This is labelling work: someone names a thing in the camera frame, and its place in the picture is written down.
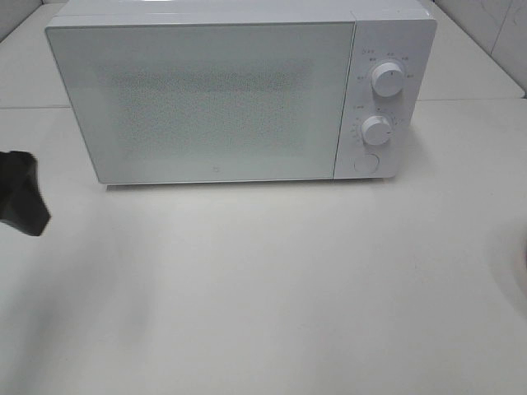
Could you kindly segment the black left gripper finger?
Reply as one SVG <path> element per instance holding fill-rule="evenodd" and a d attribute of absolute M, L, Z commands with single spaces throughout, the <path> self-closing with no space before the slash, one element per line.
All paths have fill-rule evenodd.
<path fill-rule="evenodd" d="M 37 164 L 29 152 L 1 152 L 1 222 L 36 237 L 51 218 L 40 193 Z"/>

